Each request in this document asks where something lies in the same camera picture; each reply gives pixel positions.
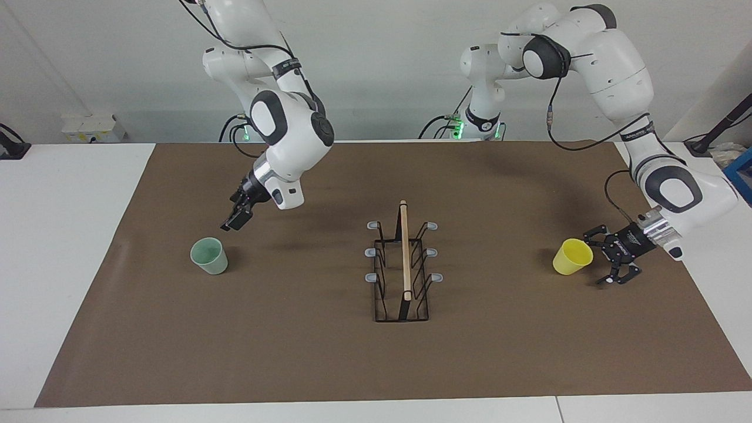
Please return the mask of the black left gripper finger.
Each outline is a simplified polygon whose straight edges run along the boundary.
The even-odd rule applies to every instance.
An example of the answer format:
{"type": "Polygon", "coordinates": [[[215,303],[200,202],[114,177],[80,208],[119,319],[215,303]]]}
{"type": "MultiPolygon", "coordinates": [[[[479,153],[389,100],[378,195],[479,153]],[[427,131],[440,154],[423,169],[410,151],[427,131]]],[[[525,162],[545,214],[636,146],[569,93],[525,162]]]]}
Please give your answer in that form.
{"type": "Polygon", "coordinates": [[[603,224],[583,234],[583,241],[591,247],[613,247],[615,246],[614,240],[612,233],[603,224]]]}
{"type": "Polygon", "coordinates": [[[596,281],[597,286],[602,284],[618,284],[622,286],[631,281],[634,277],[641,273],[641,267],[639,267],[634,260],[616,260],[610,259],[610,271],[606,276],[603,276],[596,281]]]}

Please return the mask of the yellow plastic cup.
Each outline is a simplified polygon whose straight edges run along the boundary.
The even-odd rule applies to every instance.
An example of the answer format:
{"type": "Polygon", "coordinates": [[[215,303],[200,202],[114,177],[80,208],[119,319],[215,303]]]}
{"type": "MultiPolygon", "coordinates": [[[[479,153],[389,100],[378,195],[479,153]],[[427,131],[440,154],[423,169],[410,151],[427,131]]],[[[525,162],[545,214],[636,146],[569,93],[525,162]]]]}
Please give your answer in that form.
{"type": "Polygon", "coordinates": [[[566,239],[553,258],[553,268],[559,275],[569,276],[593,262],[593,249],[582,239],[566,239]]]}

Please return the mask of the green plastic cup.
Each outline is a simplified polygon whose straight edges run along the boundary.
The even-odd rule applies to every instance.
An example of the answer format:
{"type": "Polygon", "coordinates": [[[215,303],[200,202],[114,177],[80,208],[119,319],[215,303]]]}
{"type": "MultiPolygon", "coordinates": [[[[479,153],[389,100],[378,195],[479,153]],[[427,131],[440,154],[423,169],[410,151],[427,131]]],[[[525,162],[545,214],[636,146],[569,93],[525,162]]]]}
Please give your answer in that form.
{"type": "Polygon", "coordinates": [[[205,237],[196,241],[190,249],[190,259],[209,275],[220,275],[229,266],[228,258],[220,240],[205,237]]]}

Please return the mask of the brown table mat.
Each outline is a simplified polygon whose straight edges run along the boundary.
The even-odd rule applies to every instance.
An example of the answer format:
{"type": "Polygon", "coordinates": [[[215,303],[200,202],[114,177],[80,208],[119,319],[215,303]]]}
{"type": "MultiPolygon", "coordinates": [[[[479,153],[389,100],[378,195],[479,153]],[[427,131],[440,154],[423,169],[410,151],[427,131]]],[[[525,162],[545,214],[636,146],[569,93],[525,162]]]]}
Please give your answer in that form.
{"type": "Polygon", "coordinates": [[[569,277],[556,249],[620,215],[603,197],[612,145],[339,144],[303,177],[305,202],[220,223],[250,161],[231,146],[159,145],[68,331],[38,407],[383,401],[752,390],[688,271],[663,251],[625,286],[569,277]],[[438,225],[431,318],[375,323],[365,249],[438,225]],[[191,262],[199,239],[229,266],[191,262]]]}

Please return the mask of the blue box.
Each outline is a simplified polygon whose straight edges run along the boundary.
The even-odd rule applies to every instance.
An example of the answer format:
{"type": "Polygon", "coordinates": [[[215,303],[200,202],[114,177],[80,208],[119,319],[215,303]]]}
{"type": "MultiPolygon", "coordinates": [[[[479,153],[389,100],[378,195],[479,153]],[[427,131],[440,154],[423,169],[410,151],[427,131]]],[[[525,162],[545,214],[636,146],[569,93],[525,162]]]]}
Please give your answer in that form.
{"type": "Polygon", "coordinates": [[[752,147],[722,170],[737,193],[752,208],[752,147]]]}

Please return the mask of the crumpled white plastic bag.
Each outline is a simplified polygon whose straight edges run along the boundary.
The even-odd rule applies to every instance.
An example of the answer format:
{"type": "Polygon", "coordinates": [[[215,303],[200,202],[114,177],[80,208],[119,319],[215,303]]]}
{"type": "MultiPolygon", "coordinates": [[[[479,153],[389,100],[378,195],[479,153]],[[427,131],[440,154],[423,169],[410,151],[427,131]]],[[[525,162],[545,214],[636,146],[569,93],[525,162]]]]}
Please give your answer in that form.
{"type": "Polygon", "coordinates": [[[739,156],[747,151],[748,147],[739,143],[724,142],[709,148],[713,161],[721,169],[731,165],[739,156]]]}

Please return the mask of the black angled stand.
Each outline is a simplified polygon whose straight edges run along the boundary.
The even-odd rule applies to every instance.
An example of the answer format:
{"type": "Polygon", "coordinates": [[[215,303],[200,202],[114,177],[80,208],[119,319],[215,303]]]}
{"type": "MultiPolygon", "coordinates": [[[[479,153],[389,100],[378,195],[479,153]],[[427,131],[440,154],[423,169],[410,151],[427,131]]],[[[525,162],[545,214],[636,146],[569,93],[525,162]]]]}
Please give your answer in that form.
{"type": "Polygon", "coordinates": [[[711,157],[711,144],[725,131],[752,117],[752,93],[749,93],[731,110],[725,118],[716,124],[709,132],[698,136],[688,137],[682,141],[688,152],[695,157],[711,157]]]}

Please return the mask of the white power strip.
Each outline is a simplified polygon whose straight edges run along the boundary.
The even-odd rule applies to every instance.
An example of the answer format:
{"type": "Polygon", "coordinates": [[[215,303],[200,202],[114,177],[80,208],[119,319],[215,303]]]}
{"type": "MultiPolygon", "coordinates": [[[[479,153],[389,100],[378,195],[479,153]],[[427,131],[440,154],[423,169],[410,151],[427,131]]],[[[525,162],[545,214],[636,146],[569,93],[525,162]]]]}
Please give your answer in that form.
{"type": "Polygon", "coordinates": [[[65,139],[72,143],[121,143],[128,137],[127,131],[112,113],[86,117],[69,116],[61,132],[65,139]]]}

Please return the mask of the black clamp stand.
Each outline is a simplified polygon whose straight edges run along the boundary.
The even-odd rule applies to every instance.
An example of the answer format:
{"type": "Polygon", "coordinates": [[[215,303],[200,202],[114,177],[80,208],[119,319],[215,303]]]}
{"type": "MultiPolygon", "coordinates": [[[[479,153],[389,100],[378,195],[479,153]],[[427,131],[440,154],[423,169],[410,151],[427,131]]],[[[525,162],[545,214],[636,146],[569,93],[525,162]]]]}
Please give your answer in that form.
{"type": "Polygon", "coordinates": [[[10,126],[0,123],[0,160],[21,160],[32,147],[10,126]]]}

